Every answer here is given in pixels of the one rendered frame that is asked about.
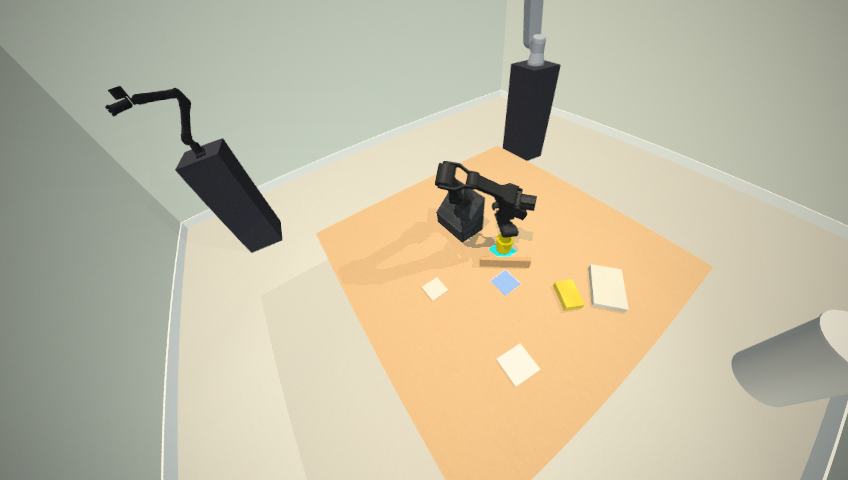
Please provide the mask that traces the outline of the cream flat rectangular slab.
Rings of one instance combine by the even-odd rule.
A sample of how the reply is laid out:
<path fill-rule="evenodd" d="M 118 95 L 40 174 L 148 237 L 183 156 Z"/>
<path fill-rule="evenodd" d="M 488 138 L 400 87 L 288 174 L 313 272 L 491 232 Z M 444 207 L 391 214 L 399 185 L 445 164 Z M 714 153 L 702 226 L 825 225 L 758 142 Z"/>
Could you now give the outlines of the cream flat rectangular slab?
<path fill-rule="evenodd" d="M 592 306 L 618 312 L 629 310 L 622 269 L 590 264 L 588 271 Z"/>

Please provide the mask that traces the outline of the yellow flat block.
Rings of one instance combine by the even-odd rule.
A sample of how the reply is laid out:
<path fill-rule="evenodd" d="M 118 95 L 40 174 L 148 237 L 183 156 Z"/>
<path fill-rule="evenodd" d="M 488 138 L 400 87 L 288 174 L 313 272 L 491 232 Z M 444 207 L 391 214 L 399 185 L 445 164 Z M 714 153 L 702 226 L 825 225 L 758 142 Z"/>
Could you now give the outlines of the yellow flat block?
<path fill-rule="evenodd" d="M 585 306 L 572 279 L 555 282 L 553 286 L 564 311 L 582 309 Z"/>

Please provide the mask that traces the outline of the yellow cup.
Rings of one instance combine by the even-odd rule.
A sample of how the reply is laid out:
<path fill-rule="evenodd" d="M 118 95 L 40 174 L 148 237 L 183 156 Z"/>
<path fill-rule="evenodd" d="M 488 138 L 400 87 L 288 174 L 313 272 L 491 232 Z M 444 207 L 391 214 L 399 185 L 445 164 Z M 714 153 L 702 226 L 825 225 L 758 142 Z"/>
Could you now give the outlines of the yellow cup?
<path fill-rule="evenodd" d="M 507 254 L 511 251 L 514 242 L 513 237 L 503 238 L 501 233 L 496 237 L 496 250 L 500 254 Z"/>

